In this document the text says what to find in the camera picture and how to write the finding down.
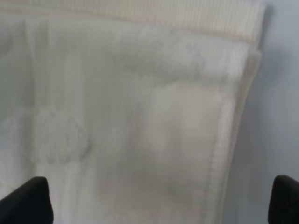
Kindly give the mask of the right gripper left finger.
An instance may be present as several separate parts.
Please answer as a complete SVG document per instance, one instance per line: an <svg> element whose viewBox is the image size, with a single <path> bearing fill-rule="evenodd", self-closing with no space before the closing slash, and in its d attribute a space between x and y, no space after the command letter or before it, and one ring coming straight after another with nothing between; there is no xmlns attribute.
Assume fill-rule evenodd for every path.
<svg viewBox="0 0 299 224"><path fill-rule="evenodd" d="M36 176L0 200L2 224L52 224L48 181Z"/></svg>

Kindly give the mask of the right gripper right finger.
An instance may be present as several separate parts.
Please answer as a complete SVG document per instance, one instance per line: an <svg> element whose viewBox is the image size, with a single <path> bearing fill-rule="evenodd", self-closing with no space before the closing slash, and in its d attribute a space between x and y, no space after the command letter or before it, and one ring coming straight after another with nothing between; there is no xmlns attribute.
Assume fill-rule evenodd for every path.
<svg viewBox="0 0 299 224"><path fill-rule="evenodd" d="M278 175L274 179L268 223L299 224L299 182L287 175Z"/></svg>

